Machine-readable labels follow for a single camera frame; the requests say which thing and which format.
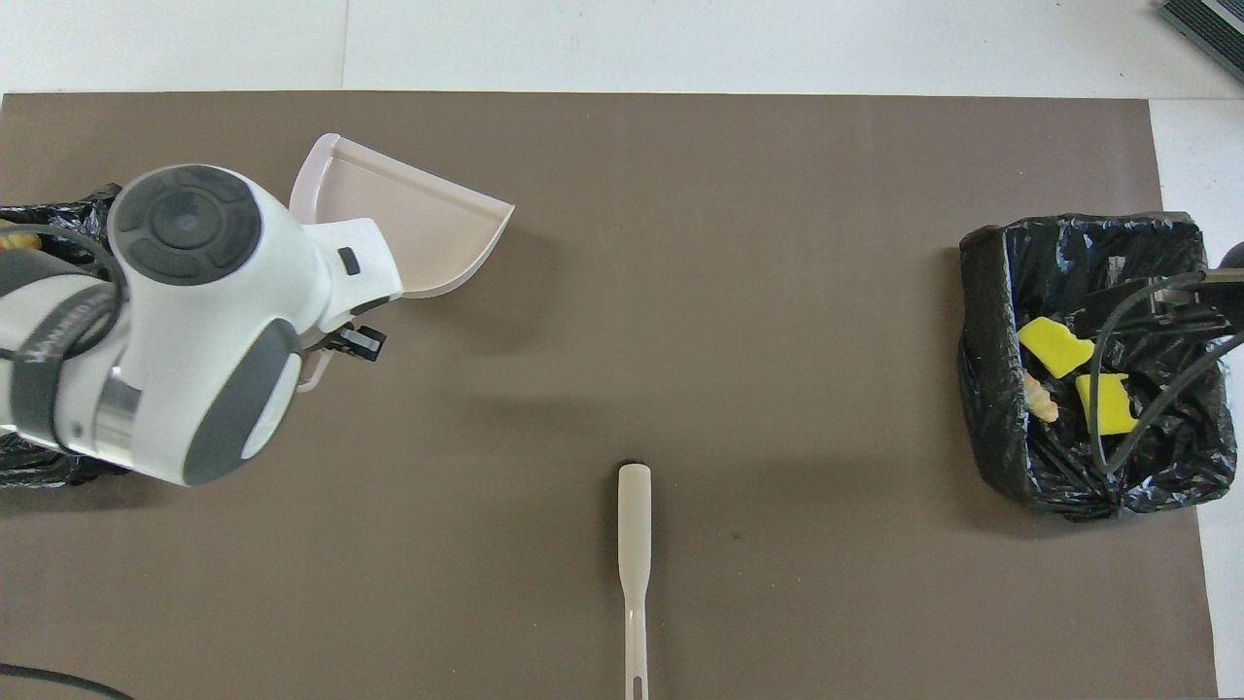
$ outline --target wire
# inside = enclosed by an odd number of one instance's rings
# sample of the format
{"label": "wire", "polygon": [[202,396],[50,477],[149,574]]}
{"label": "wire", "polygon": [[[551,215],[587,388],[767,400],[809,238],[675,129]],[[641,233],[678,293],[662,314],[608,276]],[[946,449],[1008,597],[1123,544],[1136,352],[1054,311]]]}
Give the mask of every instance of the wire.
{"label": "wire", "polygon": [[1199,379],[1200,375],[1209,372],[1209,368],[1218,363],[1223,356],[1230,353],[1232,349],[1239,347],[1240,344],[1244,344],[1244,332],[1238,332],[1230,336],[1225,342],[1215,346],[1209,353],[1205,353],[1198,358],[1197,362],[1188,366],[1186,371],[1176,375],[1174,380],[1167,385],[1166,390],[1157,399],[1154,399],[1153,403],[1144,409],[1144,412],[1141,413],[1141,418],[1136,420],[1136,428],[1127,434],[1123,443],[1121,443],[1118,449],[1115,450],[1115,454],[1111,455],[1110,463],[1106,464],[1107,474],[1113,474],[1123,466],[1123,463],[1127,461],[1132,450],[1136,449],[1136,445],[1141,441],[1141,438],[1143,438],[1144,431],[1158,420],[1162,412],[1164,412],[1167,407],[1169,407],[1171,403],[1179,397],[1181,392]]}
{"label": "wire", "polygon": [[[1227,349],[1223,349],[1220,354],[1215,354],[1218,349],[1215,348],[1213,353],[1209,353],[1205,357],[1200,358],[1199,361],[1193,363],[1187,371],[1181,373],[1176,378],[1176,380],[1171,383],[1169,388],[1166,392],[1163,392],[1161,397],[1158,397],[1158,399],[1153,403],[1153,405],[1149,407],[1149,409],[1152,409],[1154,405],[1158,405],[1158,412],[1151,413],[1148,409],[1144,410],[1141,419],[1143,420],[1147,418],[1148,419],[1147,423],[1144,424],[1137,423],[1136,428],[1133,428],[1131,434],[1128,434],[1127,440],[1125,440],[1123,444],[1120,445],[1120,448],[1115,451],[1115,454],[1111,456],[1110,463],[1107,464],[1106,450],[1101,443],[1101,426],[1098,424],[1098,417],[1097,417],[1098,412],[1097,393],[1101,389],[1101,364],[1102,364],[1102,358],[1106,354],[1106,341],[1110,339],[1111,333],[1115,332],[1115,327],[1123,318],[1123,316],[1127,315],[1127,312],[1131,311],[1133,306],[1148,298],[1154,291],[1162,291],[1164,288],[1189,288],[1200,285],[1204,281],[1204,279],[1205,279],[1204,271],[1193,271],[1193,272],[1182,272],[1177,275],[1171,275],[1168,277],[1151,282],[1144,287],[1133,291],[1122,301],[1120,301],[1118,305],[1115,306],[1115,310],[1111,311],[1108,316],[1106,316],[1106,322],[1101,325],[1101,329],[1098,329],[1097,332],[1097,339],[1093,346],[1092,361],[1088,364],[1088,407],[1087,407],[1088,451],[1092,455],[1093,466],[1097,467],[1097,471],[1100,474],[1111,475],[1116,470],[1118,470],[1123,465],[1123,463],[1127,461],[1127,458],[1131,455],[1132,449],[1136,448],[1136,443],[1140,441],[1140,436],[1143,429],[1148,428],[1148,425],[1151,425],[1153,421],[1157,420],[1158,413],[1161,413],[1162,409],[1166,409],[1166,407],[1168,407],[1171,402],[1174,400],[1176,395],[1179,392],[1182,392],[1188,384],[1191,384],[1194,379],[1197,379],[1197,377],[1199,377],[1199,373],[1205,372],[1205,369],[1208,369],[1209,366],[1215,363],[1218,358],[1230,352],[1232,347],[1239,344],[1239,342],[1237,342],[1235,344],[1227,347]],[[1225,347],[1228,343],[1224,343],[1219,347]],[[1207,358],[1209,358],[1209,361],[1205,364],[1200,364],[1202,361],[1205,361]],[[1193,368],[1199,368],[1197,371],[1197,374],[1186,377]]]}
{"label": "wire", "polygon": [[90,690],[91,693],[97,693],[104,698],[111,698],[112,700],[134,700],[132,695],[126,695],[116,688],[109,688],[102,683],[96,683],[93,680],[58,671],[32,669],[30,666],[15,666],[12,664],[0,664],[0,675],[57,683],[70,688],[77,688],[80,690]]}
{"label": "wire", "polygon": [[[100,245],[100,242],[90,235],[83,235],[76,230],[60,226],[46,224],[19,224],[5,229],[5,233],[35,233],[63,237],[90,252],[97,262],[102,264],[108,270],[108,281],[112,282],[113,295],[112,310],[108,312],[108,317],[104,320],[103,325],[96,326],[95,332],[80,337],[73,342],[73,344],[68,348],[68,352],[65,353],[65,359],[68,361],[71,358],[77,358],[102,342],[103,338],[112,332],[112,328],[117,326],[117,321],[121,318],[121,311],[124,308],[126,274],[122,271],[121,262],[117,261],[117,257],[108,252],[103,245]],[[12,361],[12,349],[0,347],[0,359]]]}

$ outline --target white plastic handle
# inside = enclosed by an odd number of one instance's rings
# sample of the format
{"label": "white plastic handle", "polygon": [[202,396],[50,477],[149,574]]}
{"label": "white plastic handle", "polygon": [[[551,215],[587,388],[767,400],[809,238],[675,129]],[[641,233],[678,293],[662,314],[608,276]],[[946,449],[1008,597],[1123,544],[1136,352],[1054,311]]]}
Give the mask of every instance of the white plastic handle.
{"label": "white plastic handle", "polygon": [[638,463],[618,470],[618,574],[626,599],[626,698],[648,698],[644,598],[652,573],[652,471]]}

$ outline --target yellow sponge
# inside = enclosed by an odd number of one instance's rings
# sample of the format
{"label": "yellow sponge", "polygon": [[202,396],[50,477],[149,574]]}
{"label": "yellow sponge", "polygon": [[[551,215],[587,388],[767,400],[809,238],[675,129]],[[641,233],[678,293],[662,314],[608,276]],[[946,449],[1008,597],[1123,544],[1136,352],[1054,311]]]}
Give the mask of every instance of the yellow sponge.
{"label": "yellow sponge", "polygon": [[[1123,380],[1127,375],[1101,375],[1097,383],[1097,431],[1102,435],[1122,435],[1132,433],[1136,419],[1132,418],[1131,402]],[[1085,408],[1085,421],[1088,420],[1088,375],[1076,378],[1076,392],[1080,404]]]}
{"label": "yellow sponge", "polygon": [[1071,334],[1067,326],[1045,316],[1024,323],[1019,328],[1019,341],[1041,361],[1054,379],[1062,379],[1092,358],[1092,339],[1080,339]]}

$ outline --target white table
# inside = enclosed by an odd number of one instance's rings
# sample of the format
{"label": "white table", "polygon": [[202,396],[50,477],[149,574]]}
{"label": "white table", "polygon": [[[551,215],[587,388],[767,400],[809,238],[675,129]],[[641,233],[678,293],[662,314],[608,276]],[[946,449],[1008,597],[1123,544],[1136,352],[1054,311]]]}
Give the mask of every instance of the white table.
{"label": "white table", "polygon": [[[1163,22],[1156,5],[4,0],[0,93],[346,88],[1144,98],[1166,208],[1193,214],[1213,260],[1244,239],[1244,85]],[[1242,395],[1244,382],[1233,378],[1232,397]],[[1235,572],[1244,567],[1244,496],[1202,506],[1199,516],[1219,693],[1242,696],[1244,577]]]}

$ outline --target brown table mat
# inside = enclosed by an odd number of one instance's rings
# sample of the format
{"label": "brown table mat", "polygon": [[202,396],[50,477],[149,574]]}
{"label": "brown table mat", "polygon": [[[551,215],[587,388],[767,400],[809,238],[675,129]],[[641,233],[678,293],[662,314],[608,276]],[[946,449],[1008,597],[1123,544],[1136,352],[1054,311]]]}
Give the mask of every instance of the brown table mat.
{"label": "brown table mat", "polygon": [[639,458],[657,700],[1214,694],[1194,513],[1006,502],[953,363],[963,234],[1161,208],[1144,102],[9,94],[0,199],[178,162],[285,198],[328,131],[518,204],[495,252],[368,313],[381,363],[333,362],[236,475],[0,494],[5,661],[139,698],[621,698]]}

